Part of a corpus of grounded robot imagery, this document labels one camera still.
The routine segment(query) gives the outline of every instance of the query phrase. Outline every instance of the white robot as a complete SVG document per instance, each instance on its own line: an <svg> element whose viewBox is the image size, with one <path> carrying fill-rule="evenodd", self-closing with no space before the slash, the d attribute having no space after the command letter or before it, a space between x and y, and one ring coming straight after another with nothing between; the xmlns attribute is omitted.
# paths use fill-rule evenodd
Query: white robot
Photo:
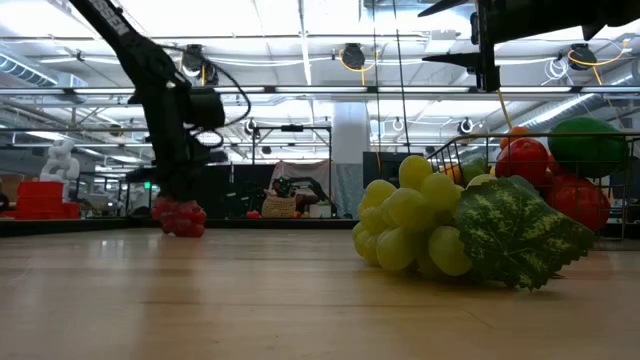
<svg viewBox="0 0 640 360"><path fill-rule="evenodd" d="M67 201L69 197L69 182L80 176L80 163L71 157L74 146L71 140L54 141L53 146L49 148L49 159L40 172L40 181L64 184L63 201Z"/></svg>

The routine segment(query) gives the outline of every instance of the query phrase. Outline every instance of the grape leaf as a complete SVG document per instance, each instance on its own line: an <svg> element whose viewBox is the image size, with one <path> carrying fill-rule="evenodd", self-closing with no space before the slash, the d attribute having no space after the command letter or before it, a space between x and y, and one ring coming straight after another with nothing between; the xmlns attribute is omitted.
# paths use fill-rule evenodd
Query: grape leaf
<svg viewBox="0 0 640 360"><path fill-rule="evenodd" d="M465 190L457 220L475 270L529 290L586 256L595 240L587 227L505 178Z"/></svg>

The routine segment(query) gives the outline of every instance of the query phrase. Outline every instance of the wooden surface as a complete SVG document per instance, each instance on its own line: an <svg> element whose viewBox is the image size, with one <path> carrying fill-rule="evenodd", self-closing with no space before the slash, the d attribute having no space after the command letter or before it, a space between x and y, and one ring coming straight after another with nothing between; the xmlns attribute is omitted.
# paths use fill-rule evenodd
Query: wooden surface
<svg viewBox="0 0 640 360"><path fill-rule="evenodd" d="M0 241L0 359L634 359L640 253L542 291L370 268L348 231L130 230Z"/></svg>

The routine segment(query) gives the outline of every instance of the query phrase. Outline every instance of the ceiling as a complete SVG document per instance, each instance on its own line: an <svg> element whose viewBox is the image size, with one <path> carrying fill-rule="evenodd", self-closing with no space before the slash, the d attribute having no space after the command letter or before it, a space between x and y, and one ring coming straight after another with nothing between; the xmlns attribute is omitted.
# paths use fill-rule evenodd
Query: ceiling
<svg viewBox="0 0 640 360"><path fill-rule="evenodd" d="M421 58L431 54L471 52L477 48L470 41L468 17L473 6L464 5L433 17L418 18L426 8L425 0L397 0L397 19L392 1L376 0L118 0L125 15L136 29L156 42L172 46L202 44L205 53L229 71L242 86L449 86L475 85L473 76L464 69ZM621 53L622 40L629 39L618 61L599 67L606 74L633 60L640 49L640 21L620 28L605 28L589 42L598 61L613 59ZM591 71L565 71L557 79L550 74L552 58L565 54L573 43L583 43L580 28L571 28L535 37L510 41L496 47L501 67L502 84L518 86L553 86L568 83L587 84L594 81ZM346 43L361 44L369 63L378 52L378 65L364 74L342 66L339 52ZM0 53L10 51L24 56L53 72L74 74L90 87L130 87L114 52L93 31L82 16L64 0L0 0ZM81 53L85 61L77 60ZM221 85L231 85L221 79ZM0 74L0 87L27 87L28 83ZM12 98L25 106L29 102L55 103L52 99ZM259 125L286 123L323 124L333 120L332 97L293 98L277 95L252 95L251 117ZM410 138L441 142L456 134L457 122L464 118L482 121L500 113L497 100L433 100L399 99L362 100L370 119L385 126L385 137L396 141L404 130L394 129L396 117L410 124ZM71 107L42 107L38 111L71 121ZM540 102L512 101L514 116ZM83 125L144 127L140 108L80 107L76 116L87 117ZM233 117L244 111L244 105L227 106ZM227 131L227 140L243 139L242 129ZM273 134L278 141L319 141L314 134ZM140 141L143 134L126 141ZM114 142L100 136L91 141ZM309 149L314 156L324 151L321 146Z"/></svg>

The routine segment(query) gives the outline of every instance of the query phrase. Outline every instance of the wire basket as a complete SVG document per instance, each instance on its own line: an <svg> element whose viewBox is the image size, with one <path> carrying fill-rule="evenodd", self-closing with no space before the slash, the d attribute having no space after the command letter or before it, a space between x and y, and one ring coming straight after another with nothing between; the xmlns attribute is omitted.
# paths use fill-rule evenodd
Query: wire basket
<svg viewBox="0 0 640 360"><path fill-rule="evenodd" d="M582 150L593 156L571 161L557 161L550 154L546 159L540 156L536 160L523 159L523 156L517 156L515 149L518 146L507 145L501 149L500 141L505 138L508 141L505 144L520 138L534 139L544 145L546 151L550 140L556 143L558 138L586 140L593 146ZM497 177L522 176L556 210L596 231L600 239L620 241L640 239L640 182L636 184L634 178L638 176L634 174L634 167L638 172L640 164L635 155L638 154L636 149L640 149L636 145L638 140L640 133L636 132L465 135L452 139L428 155L427 160L434 171L445 173L463 187L479 173ZM611 160L606 152L611 142L622 149L626 146L628 156ZM534 177L533 174L540 174L541 169L544 177ZM606 176L590 176L607 169L612 170ZM566 194L571 195L570 201L566 200Z"/></svg>
<svg viewBox="0 0 640 360"><path fill-rule="evenodd" d="M290 219L294 217L295 212L295 197L281 198L273 195L268 195L264 200L264 203L262 203L263 218Z"/></svg>

